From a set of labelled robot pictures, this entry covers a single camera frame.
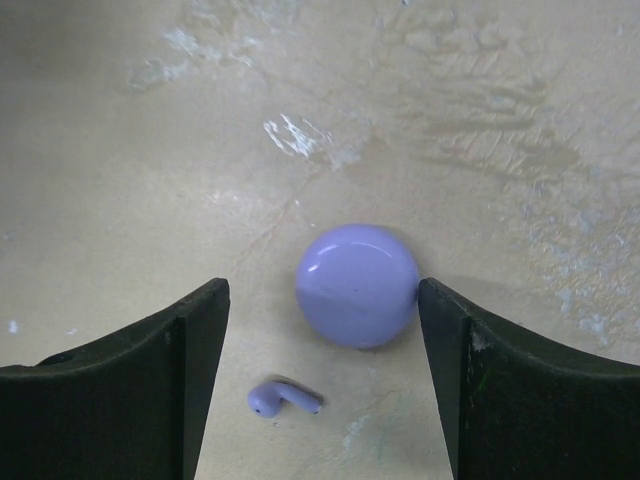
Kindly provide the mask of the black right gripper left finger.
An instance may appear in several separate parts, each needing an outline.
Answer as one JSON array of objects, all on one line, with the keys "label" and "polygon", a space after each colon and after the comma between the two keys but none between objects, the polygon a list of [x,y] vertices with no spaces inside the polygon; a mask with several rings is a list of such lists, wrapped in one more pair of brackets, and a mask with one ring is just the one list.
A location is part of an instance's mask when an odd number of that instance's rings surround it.
[{"label": "black right gripper left finger", "polygon": [[3,367],[2,477],[193,478],[229,311],[217,278],[95,341]]}]

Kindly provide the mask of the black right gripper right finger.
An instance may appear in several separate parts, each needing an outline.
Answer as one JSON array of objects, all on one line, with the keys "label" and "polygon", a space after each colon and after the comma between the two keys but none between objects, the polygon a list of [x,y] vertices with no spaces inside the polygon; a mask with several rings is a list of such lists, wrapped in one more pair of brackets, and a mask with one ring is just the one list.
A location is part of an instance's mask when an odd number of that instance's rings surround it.
[{"label": "black right gripper right finger", "polygon": [[433,278],[420,324],[457,479],[635,479],[639,369],[550,340]]}]

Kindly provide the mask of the purple earbud charging case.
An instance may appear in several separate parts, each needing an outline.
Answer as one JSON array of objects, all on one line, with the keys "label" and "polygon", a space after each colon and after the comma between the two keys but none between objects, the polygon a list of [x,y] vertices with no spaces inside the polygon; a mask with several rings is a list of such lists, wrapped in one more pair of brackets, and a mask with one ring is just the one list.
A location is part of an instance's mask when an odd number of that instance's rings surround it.
[{"label": "purple earbud charging case", "polygon": [[391,230],[346,224],[320,234],[302,255],[295,297],[322,338],[371,349],[402,333],[416,313],[419,268]]}]

